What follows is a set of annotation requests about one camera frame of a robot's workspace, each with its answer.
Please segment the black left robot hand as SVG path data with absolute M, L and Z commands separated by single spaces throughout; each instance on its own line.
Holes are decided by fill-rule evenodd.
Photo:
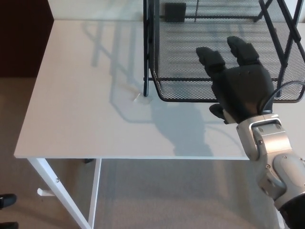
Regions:
M 0 209 L 10 207 L 14 205 L 17 201 L 17 196 L 15 194 L 1 194 L 0 195 Z M 0 229 L 18 229 L 18 222 L 1 222 Z

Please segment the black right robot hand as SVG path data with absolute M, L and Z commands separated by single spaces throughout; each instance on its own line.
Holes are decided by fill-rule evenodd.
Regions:
M 238 66 L 227 68 L 218 51 L 208 47 L 196 48 L 200 63 L 212 80 L 212 91 L 217 103 L 209 107 L 210 112 L 224 120 L 235 123 L 255 117 L 270 114 L 273 111 L 274 85 L 270 73 L 263 67 L 259 54 L 251 43 L 239 37 L 230 36 L 227 43 L 231 53 L 236 58 Z

